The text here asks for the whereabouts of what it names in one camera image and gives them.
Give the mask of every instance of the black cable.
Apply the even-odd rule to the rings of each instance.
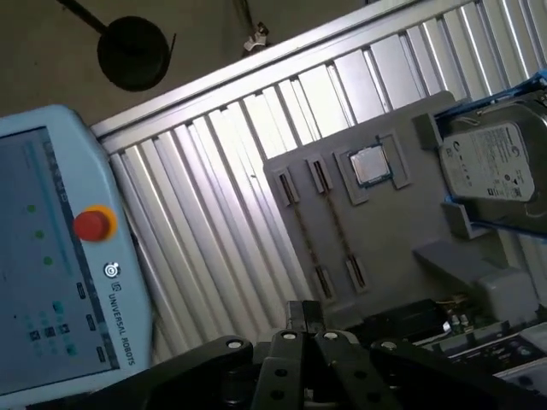
[[[247,3],[247,0],[233,0],[233,5],[238,12],[239,18],[245,25],[245,30],[247,31],[247,34],[252,36],[255,33],[256,27],[250,13],[249,3]]]

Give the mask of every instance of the gray plastic block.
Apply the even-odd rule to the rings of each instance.
[[[447,279],[461,285],[473,286],[477,280],[489,276],[497,267],[480,259],[480,255],[457,243],[436,241],[414,249],[418,260]]]
[[[437,149],[443,144],[443,139],[432,113],[418,115],[412,119],[412,122],[422,149]]]
[[[385,156],[387,157],[391,171],[393,172],[393,186],[400,190],[410,184],[412,178],[410,177],[409,165],[404,158],[403,149],[399,143],[397,133],[395,131],[389,132],[378,137],[378,140],[384,146]]]
[[[453,202],[443,202],[441,207],[450,231],[457,237],[475,239],[491,232],[491,229],[471,224],[468,212],[463,205]]]
[[[530,276],[508,267],[477,281],[484,294],[485,306],[497,320],[507,320],[511,326],[536,319],[539,301]]]
[[[444,241],[415,249],[415,255],[444,279],[466,285],[497,320],[514,326],[536,318],[539,301],[527,273],[494,266],[462,246]]]

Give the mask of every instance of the gray fixture board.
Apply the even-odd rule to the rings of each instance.
[[[412,254],[455,240],[440,206],[448,192],[437,153],[421,148],[413,118],[454,103],[444,91],[266,162],[297,257],[332,325],[452,291]],[[350,158],[378,145],[391,177],[362,186]]]

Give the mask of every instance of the screw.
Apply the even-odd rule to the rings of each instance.
[[[228,348],[230,349],[239,349],[243,344],[239,340],[233,340],[228,343]]]
[[[395,350],[397,348],[397,345],[394,342],[383,342],[380,346],[388,350]]]

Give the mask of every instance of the black round base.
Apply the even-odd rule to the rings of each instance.
[[[169,45],[162,31],[141,17],[127,16],[110,23],[97,45],[104,75],[126,91],[148,90],[165,77]]]

